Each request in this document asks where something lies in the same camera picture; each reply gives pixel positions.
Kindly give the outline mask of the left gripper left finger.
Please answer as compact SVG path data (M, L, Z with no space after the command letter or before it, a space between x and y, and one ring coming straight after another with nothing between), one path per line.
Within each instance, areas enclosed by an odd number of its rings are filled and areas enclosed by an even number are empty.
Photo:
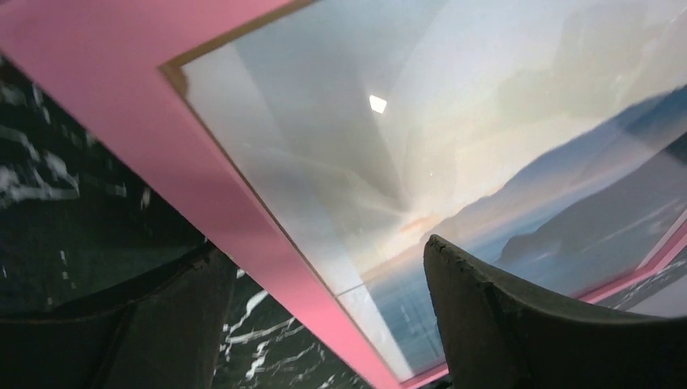
M198 248L45 312L1 317L4 388L209 388L236 265Z

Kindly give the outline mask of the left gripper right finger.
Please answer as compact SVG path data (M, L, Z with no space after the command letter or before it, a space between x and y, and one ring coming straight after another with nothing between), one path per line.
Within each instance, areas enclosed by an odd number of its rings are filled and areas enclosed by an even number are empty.
M438 235L424 268L457 388L683 388L686 320L586 303Z

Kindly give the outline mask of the pink wooden picture frame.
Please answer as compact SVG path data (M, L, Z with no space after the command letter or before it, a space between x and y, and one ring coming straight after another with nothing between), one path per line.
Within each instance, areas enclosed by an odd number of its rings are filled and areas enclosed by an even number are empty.
M239 387L305 333L445 374L432 234L589 302L686 243L683 1L4 1L1 51L261 286Z

